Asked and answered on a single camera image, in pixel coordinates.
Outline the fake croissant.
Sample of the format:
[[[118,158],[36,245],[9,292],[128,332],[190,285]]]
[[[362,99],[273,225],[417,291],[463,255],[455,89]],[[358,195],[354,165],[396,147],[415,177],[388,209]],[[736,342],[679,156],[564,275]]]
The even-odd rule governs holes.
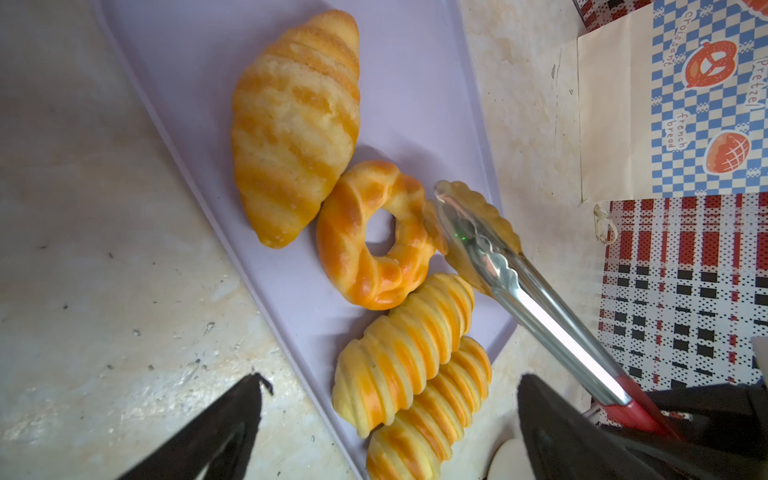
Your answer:
[[[238,79],[234,179],[263,245],[292,243],[347,168],[361,124],[359,79],[359,29],[342,10],[287,29]]]

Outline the ring shaped fake bread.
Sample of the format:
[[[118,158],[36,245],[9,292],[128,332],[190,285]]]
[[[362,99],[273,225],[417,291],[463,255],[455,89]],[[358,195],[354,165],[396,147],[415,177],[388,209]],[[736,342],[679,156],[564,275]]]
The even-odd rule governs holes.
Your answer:
[[[389,310],[425,280],[436,252],[425,203],[422,183],[389,161],[364,161],[340,177],[317,218],[316,245],[326,276],[348,302]]]

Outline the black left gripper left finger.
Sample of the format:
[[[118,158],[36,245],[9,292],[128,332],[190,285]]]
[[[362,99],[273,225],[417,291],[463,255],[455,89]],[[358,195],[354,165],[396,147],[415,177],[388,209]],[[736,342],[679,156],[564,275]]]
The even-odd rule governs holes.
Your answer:
[[[262,392],[273,385],[261,374],[243,377],[124,479],[243,479],[262,412]]]

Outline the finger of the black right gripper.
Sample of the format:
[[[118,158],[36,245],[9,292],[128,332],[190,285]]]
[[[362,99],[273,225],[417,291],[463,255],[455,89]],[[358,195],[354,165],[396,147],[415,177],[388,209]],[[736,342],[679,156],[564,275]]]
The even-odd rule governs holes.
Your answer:
[[[649,394],[682,439],[621,427],[600,429],[662,479],[765,479],[767,388],[708,385]]]

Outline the steel tongs red handles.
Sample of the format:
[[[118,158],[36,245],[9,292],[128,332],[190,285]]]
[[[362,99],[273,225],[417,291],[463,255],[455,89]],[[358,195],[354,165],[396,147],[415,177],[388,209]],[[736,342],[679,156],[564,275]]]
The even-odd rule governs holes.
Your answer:
[[[510,222],[460,181],[440,180],[423,208],[425,228],[447,263],[527,329],[614,422],[678,438],[639,385],[602,347],[522,251]]]

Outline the ridged fake bread roll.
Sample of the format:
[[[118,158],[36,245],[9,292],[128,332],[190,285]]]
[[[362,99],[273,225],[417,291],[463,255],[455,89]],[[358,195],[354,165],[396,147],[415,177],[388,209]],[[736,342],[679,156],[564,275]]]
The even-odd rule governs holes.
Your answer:
[[[337,358],[332,406],[359,438],[413,404],[458,350],[474,307],[469,283],[455,274],[432,274],[345,346]]]
[[[427,382],[413,404],[392,424],[377,429],[369,442],[366,469],[371,479],[438,479],[452,446],[471,426],[489,394],[492,366],[474,339],[459,349]]]

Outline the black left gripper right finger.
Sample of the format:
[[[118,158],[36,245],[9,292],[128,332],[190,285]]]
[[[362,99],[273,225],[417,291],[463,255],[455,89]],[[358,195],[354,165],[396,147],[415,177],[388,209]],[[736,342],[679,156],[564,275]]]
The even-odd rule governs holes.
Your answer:
[[[538,376],[522,376],[520,429],[537,479],[659,479]]]

